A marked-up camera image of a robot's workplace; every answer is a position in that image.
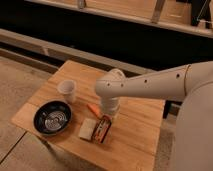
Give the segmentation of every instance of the metal bowl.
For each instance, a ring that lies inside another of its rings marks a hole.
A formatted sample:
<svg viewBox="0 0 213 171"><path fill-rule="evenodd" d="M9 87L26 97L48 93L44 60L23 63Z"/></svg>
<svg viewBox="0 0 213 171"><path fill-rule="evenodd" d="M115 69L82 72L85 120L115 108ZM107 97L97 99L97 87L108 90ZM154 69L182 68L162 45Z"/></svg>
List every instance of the metal bowl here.
<svg viewBox="0 0 213 171"><path fill-rule="evenodd" d="M61 132L71 120L70 107L61 101L52 101L43 105L35 114L34 127L45 135Z"/></svg>

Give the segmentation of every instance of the wooden table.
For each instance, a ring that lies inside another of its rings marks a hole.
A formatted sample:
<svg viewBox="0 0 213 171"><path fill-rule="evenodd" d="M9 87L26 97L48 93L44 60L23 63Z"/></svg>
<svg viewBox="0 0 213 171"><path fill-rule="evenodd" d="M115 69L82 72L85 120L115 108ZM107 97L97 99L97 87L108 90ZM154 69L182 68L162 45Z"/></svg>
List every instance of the wooden table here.
<svg viewBox="0 0 213 171"><path fill-rule="evenodd" d="M77 0L28 0L54 6L77 8ZM108 11L112 13L137 16L151 19L157 0L86 0L87 9L93 9L96 13Z"/></svg>
<svg viewBox="0 0 213 171"><path fill-rule="evenodd" d="M117 118L103 144L78 138L84 118L96 119L86 105L99 103L94 85L96 79L104 73L96 68L67 61L14 115L12 123L107 170L153 170L164 101L122 97ZM34 115L48 101L63 100L56 87L65 79L77 82L77 100L71 106L73 119L60 134L43 137L33 126Z"/></svg>

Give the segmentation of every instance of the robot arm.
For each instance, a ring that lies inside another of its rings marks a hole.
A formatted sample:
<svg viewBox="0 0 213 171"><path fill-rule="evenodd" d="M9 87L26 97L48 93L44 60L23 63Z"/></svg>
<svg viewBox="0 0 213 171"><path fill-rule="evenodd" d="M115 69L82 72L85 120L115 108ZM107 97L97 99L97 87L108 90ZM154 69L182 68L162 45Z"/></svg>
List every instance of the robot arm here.
<svg viewBox="0 0 213 171"><path fill-rule="evenodd" d="M96 93L101 97L101 109L111 114L118 108L120 96L183 101L203 78L213 71L213 62L185 65L177 68L126 78L113 69L98 79Z"/></svg>
<svg viewBox="0 0 213 171"><path fill-rule="evenodd" d="M117 110L120 96L184 100L176 121L170 171L213 170L213 62L132 78L114 69L97 80L95 91L107 114Z"/></svg>

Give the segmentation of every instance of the orange object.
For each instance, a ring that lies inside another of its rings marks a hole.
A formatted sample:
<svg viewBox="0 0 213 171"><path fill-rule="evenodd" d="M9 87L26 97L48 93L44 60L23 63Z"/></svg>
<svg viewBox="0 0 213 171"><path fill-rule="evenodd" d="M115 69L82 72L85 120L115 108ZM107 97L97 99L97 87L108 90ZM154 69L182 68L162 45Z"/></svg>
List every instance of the orange object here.
<svg viewBox="0 0 213 171"><path fill-rule="evenodd" d="M98 118L101 119L102 114L100 112L100 109L95 104L87 104L87 107L92 111L92 113Z"/></svg>

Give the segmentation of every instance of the gray floor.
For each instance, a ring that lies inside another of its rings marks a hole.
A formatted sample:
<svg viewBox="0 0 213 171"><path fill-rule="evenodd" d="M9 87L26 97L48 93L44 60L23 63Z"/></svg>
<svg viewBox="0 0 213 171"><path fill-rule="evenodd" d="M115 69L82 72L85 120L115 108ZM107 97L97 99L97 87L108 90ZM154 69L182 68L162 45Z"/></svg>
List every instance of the gray floor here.
<svg viewBox="0 0 213 171"><path fill-rule="evenodd" d="M55 146L46 148L29 133L7 156L25 133L10 123L11 117L50 76L49 73L0 57L0 170L101 170ZM169 115L162 123L155 171L165 171L169 163L175 119Z"/></svg>

